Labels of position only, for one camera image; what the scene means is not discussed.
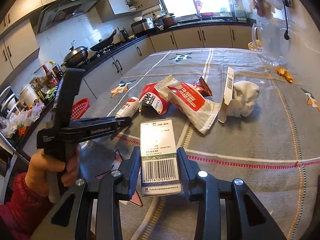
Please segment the red sleeve forearm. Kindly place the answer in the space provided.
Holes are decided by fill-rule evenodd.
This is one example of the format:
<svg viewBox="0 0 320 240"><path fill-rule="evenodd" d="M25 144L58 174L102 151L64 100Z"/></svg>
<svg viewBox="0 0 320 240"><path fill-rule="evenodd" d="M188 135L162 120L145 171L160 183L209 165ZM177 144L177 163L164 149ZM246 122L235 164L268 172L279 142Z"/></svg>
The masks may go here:
<svg viewBox="0 0 320 240"><path fill-rule="evenodd" d="M30 239L53 207L48 197L27 187L26 175L15 177L11 200L1 205L1 239Z"/></svg>

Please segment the person's left hand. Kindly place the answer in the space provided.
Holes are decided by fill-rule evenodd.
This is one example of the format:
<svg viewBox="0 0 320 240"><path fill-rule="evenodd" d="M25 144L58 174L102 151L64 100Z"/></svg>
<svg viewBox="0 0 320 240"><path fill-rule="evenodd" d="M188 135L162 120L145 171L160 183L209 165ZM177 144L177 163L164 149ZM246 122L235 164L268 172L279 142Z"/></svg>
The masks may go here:
<svg viewBox="0 0 320 240"><path fill-rule="evenodd" d="M41 197L49 196L49 187L46 173L63 172L61 181L64 186L71 186L76 181L80 162L80 145L73 146L72 157L64 163L52 156L44 154L44 150L38 150L31 158L25 184L27 187Z"/></svg>

